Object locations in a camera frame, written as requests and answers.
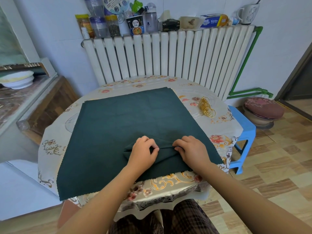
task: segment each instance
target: green pipe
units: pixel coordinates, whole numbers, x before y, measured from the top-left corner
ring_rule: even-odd
[[[245,67],[245,65],[246,65],[246,63],[247,63],[247,61],[248,61],[248,59],[249,59],[249,56],[250,56],[250,54],[251,54],[251,52],[252,52],[252,50],[253,50],[253,48],[254,48],[254,46],[255,46],[255,43],[257,42],[257,40],[258,40],[258,38],[259,38],[259,35],[261,34],[262,30],[263,30],[263,27],[262,27],[262,26],[258,26],[258,27],[255,27],[255,28],[254,28],[254,32],[256,32],[255,37],[254,37],[254,39],[253,39],[253,41],[252,41],[252,44],[250,45],[250,48],[249,48],[249,50],[248,50],[248,52],[247,52],[247,54],[246,54],[246,57],[245,57],[245,59],[244,59],[244,61],[243,61],[243,64],[241,65],[241,68],[240,68],[240,70],[239,70],[239,72],[238,72],[238,74],[237,74],[237,77],[236,77],[236,79],[235,79],[235,81],[234,81],[234,84],[233,84],[233,86],[232,86],[232,89],[231,89],[230,92],[229,92],[229,97],[227,97],[227,99],[230,99],[230,98],[240,98],[240,97],[248,97],[248,96],[253,96],[253,95],[257,95],[257,94],[267,94],[267,95],[269,95],[269,98],[272,98],[272,97],[273,97],[273,94],[272,94],[272,93],[270,93],[270,92],[268,92],[267,90],[262,89],[262,88],[254,88],[254,89],[250,89],[250,90],[241,90],[241,91],[234,92],[234,89],[235,89],[235,87],[236,87],[236,85],[237,85],[237,82],[238,82],[240,76],[241,76],[241,73],[242,73],[243,70],[244,70],[244,67]],[[253,91],[259,91],[259,92],[255,92],[255,93],[252,93],[252,94],[244,94],[244,93],[253,92]]]

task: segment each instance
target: person's left hand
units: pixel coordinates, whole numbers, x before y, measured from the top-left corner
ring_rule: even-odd
[[[152,154],[149,150],[151,146],[154,148]],[[140,176],[153,165],[158,155],[158,151],[159,148],[154,139],[150,139],[147,136],[138,138],[133,145],[127,166],[132,170],[137,171],[137,175]]]

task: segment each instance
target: round cushion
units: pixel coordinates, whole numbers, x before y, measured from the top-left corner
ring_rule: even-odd
[[[248,98],[245,107],[257,115],[271,119],[280,119],[285,112],[281,105],[268,98]]]

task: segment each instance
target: yellow lid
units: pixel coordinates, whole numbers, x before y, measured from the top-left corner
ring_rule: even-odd
[[[116,15],[106,15],[106,20],[118,20],[118,17]]]
[[[89,18],[88,14],[83,14],[83,15],[75,15],[76,19],[81,19],[81,18]]]

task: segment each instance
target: floral tablecloth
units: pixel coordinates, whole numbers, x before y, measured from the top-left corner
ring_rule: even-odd
[[[228,106],[208,88],[186,79],[169,76],[145,76],[128,78],[100,87],[83,96],[69,106],[57,120],[46,128],[38,155],[38,181],[53,193],[57,191],[57,173],[62,162],[66,147],[71,137],[74,125],[79,115],[81,105],[87,100],[114,97],[138,91],[172,88],[185,105],[199,126],[203,129],[216,147],[223,164],[219,168],[228,172],[232,148],[243,129],[233,117]],[[209,98],[211,108],[216,115],[209,118],[199,109],[202,97]],[[174,201],[193,191],[203,191],[209,184],[193,172],[169,174],[157,179],[138,182],[129,190],[127,197],[121,204],[119,212],[127,209],[143,210],[151,205]],[[72,200],[79,206],[85,205],[96,193],[73,197]]]

